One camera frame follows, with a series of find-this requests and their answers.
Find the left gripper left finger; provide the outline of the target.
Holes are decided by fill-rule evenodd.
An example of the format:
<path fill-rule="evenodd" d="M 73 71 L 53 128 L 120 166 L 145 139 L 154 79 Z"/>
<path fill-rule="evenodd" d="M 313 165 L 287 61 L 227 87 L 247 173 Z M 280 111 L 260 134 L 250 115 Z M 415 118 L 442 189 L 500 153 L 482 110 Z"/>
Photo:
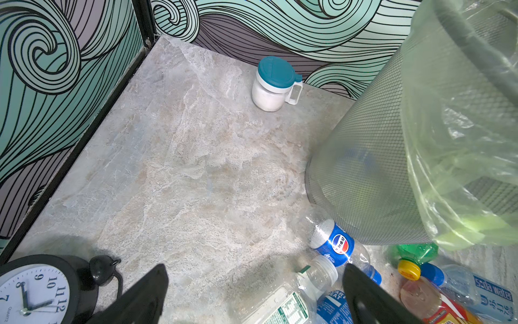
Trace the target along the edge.
<path fill-rule="evenodd" d="M 168 286 L 166 266 L 160 263 L 87 323 L 158 323 Z"/>

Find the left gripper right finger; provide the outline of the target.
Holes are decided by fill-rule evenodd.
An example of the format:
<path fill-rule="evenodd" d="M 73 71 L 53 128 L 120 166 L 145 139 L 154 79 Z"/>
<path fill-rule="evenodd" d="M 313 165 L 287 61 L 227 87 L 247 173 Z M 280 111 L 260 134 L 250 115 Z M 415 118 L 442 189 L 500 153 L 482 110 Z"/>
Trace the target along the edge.
<path fill-rule="evenodd" d="M 344 268 L 343 289 L 353 323 L 423 323 L 351 263 Z"/>

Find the red yellow label tea bottle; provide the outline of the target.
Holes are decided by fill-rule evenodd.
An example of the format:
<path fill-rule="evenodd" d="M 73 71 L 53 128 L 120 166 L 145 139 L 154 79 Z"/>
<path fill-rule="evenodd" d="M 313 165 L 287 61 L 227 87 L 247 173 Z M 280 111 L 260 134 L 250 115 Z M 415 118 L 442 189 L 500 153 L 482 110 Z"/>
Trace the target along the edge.
<path fill-rule="evenodd" d="M 453 302 L 424 278 L 404 283 L 400 290 L 400 300 L 410 313 L 424 323 L 483 323 L 479 317 Z"/>

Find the clear bottle green white label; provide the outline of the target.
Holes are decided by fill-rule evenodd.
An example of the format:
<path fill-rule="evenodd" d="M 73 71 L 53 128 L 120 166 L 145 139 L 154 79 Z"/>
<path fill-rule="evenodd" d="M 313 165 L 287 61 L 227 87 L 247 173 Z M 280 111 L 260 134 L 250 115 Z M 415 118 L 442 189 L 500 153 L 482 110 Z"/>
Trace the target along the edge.
<path fill-rule="evenodd" d="M 334 264 L 318 255 L 256 293 L 236 312 L 238 323 L 314 323 L 318 300 L 338 280 Z"/>

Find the soda water bottle blue cap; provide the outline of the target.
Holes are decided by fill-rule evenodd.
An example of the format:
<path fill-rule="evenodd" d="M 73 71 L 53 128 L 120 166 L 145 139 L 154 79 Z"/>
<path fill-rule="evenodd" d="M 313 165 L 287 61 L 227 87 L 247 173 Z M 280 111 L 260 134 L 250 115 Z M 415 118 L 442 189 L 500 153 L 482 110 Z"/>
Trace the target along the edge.
<path fill-rule="evenodd" d="M 459 265 L 435 266 L 425 263 L 421 276 L 463 305 L 471 313 L 491 323 L 517 323 L 517 294 Z"/>

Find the green sprite bottle near bin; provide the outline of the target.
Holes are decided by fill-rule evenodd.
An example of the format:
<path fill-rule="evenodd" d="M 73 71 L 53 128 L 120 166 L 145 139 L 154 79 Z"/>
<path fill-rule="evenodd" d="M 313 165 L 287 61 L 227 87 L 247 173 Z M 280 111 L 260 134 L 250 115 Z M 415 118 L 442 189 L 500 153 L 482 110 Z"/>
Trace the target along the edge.
<path fill-rule="evenodd" d="M 438 245 L 435 243 L 394 245 L 388 247 L 386 255 L 389 263 L 400 275 L 415 282 L 421 277 L 421 266 L 437 258 Z"/>

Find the grey mesh waste bin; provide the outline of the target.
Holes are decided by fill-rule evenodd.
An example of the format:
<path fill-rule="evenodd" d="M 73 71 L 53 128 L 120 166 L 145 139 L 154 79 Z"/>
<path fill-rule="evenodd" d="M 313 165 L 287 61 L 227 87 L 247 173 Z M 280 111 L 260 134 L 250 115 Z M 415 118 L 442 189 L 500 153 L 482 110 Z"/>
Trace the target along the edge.
<path fill-rule="evenodd" d="M 306 189 L 366 245 L 516 244 L 517 2 L 422 2 Z"/>

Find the green plastic bin liner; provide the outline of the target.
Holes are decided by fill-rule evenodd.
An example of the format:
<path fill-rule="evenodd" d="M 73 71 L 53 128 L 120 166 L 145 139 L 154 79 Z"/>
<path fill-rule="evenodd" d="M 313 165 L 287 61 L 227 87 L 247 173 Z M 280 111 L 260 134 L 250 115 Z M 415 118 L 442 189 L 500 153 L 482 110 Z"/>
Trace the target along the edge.
<path fill-rule="evenodd" d="M 424 1 L 401 46 L 401 125 L 441 247 L 517 244 L 517 2 Z"/>

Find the clear bottle blue label white cap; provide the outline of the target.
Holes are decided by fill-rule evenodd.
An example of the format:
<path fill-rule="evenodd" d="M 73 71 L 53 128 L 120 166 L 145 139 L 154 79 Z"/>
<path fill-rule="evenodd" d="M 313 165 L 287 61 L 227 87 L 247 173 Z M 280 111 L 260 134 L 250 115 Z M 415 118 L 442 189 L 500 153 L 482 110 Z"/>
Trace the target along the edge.
<path fill-rule="evenodd" d="M 317 304 L 316 323 L 353 324 L 345 293 L 335 290 L 322 297 Z"/>

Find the pepsi label clear bottle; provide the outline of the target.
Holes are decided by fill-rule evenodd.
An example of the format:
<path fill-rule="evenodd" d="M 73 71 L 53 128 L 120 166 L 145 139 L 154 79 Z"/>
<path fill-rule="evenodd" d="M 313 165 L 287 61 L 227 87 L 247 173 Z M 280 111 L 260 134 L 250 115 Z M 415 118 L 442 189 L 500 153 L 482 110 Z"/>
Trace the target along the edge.
<path fill-rule="evenodd" d="M 382 283 L 382 276 L 371 263 L 366 247 L 355 240 L 320 207 L 312 206 L 301 212 L 291 223 L 295 235 L 312 250 L 326 257 L 335 266 L 342 282 L 348 264 L 363 271 L 373 282 Z"/>

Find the black alarm clock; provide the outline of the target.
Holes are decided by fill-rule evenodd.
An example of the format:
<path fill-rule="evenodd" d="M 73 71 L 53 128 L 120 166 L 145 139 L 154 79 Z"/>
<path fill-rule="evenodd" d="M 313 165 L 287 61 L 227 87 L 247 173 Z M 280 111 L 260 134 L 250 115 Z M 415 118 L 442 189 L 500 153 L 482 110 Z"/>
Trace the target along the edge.
<path fill-rule="evenodd" d="M 94 318 L 99 288 L 123 278 L 120 259 L 99 255 L 31 255 L 1 266 L 2 323 L 87 323 Z"/>

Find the white jar teal lid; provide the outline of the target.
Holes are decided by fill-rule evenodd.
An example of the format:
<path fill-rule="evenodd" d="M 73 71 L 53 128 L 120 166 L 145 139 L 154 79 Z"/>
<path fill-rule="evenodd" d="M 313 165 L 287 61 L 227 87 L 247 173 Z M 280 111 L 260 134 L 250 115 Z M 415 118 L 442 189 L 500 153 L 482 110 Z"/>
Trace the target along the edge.
<path fill-rule="evenodd" d="M 303 89 L 302 75 L 282 58 L 260 60 L 252 85 L 252 101 L 265 112 L 276 112 L 287 103 L 297 105 Z"/>

